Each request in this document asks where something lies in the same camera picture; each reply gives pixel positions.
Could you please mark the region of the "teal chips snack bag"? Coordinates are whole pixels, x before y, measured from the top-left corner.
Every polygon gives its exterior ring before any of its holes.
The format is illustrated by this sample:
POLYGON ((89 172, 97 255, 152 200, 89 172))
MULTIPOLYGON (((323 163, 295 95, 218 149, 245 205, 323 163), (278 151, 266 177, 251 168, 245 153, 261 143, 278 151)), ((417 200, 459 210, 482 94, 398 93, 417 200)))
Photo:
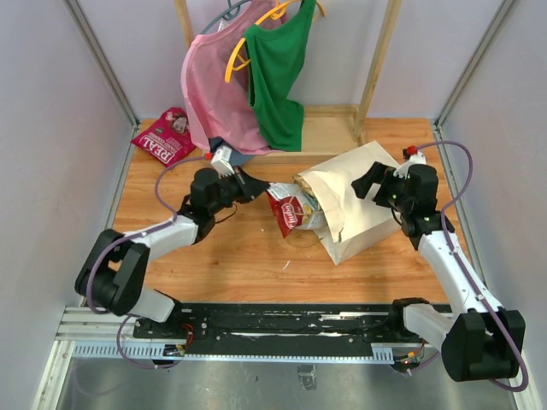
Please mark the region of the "teal chips snack bag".
POLYGON ((297 229, 318 230, 327 227, 325 213, 313 191, 305 183, 297 183, 297 200, 301 208, 297 216, 301 219, 297 229))

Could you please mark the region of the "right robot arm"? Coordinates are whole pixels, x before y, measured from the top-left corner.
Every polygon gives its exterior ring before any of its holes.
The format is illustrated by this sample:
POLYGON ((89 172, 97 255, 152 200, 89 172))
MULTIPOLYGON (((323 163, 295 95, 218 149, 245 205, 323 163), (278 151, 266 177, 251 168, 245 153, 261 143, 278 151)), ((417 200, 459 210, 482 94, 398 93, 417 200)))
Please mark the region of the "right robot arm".
POLYGON ((363 199, 373 185, 379 185, 373 202, 400 214, 403 234, 435 272, 453 313, 447 318, 420 298, 395 301, 386 322, 389 335, 399 342, 417 335, 430 343, 457 382, 490 380, 502 386, 504 380, 520 376, 512 391, 524 390, 529 383, 521 355, 525 320, 485 287, 452 224, 436 209, 435 168, 412 161, 399 168, 375 162, 351 187, 363 199))

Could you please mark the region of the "beige paper bag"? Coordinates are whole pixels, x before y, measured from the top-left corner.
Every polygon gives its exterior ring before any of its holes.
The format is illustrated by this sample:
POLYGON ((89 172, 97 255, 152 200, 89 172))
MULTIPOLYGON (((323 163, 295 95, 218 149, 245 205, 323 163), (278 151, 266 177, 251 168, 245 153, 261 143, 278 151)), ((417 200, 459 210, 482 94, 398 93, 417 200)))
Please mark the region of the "beige paper bag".
POLYGON ((326 219, 316 229, 321 244, 337 266, 395 233, 399 226, 391 211, 373 202, 374 186, 359 199, 351 183, 362 177, 374 162, 397 167, 398 163, 376 141, 333 157, 294 177, 312 194, 326 219))

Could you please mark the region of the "pink REAL snack bag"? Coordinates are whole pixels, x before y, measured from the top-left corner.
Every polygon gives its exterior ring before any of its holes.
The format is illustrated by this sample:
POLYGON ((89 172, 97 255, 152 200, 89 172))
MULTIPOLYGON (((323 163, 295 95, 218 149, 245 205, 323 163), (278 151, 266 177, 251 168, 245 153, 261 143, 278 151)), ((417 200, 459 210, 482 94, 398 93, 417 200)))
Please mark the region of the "pink REAL snack bag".
POLYGON ((191 140, 187 114, 182 108, 169 108, 131 143, 164 167, 185 159, 196 148, 191 140))

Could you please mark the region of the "red Chulpi snack bag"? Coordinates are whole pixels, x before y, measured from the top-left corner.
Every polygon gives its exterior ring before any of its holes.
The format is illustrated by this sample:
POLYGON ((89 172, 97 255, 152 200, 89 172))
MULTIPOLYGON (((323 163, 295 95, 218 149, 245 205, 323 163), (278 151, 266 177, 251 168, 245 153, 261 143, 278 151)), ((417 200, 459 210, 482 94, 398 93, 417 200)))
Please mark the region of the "red Chulpi snack bag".
POLYGON ((271 183, 266 193, 281 235, 287 238, 303 225, 303 192, 297 184, 271 183))

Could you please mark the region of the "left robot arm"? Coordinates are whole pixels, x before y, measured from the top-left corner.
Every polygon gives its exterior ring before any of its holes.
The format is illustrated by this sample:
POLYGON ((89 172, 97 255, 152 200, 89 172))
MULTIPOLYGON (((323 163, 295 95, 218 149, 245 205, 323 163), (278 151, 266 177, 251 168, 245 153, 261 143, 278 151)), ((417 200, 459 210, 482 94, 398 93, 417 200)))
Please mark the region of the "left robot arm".
POLYGON ((163 337, 177 336, 183 317, 174 311, 173 298, 144 286, 148 263, 201 242, 215 226, 216 214, 255 200, 269 187, 239 168, 224 177, 212 168, 198 170, 181 208, 168 220, 138 231, 102 231, 75 280, 75 291, 91 308, 150 319, 163 337))

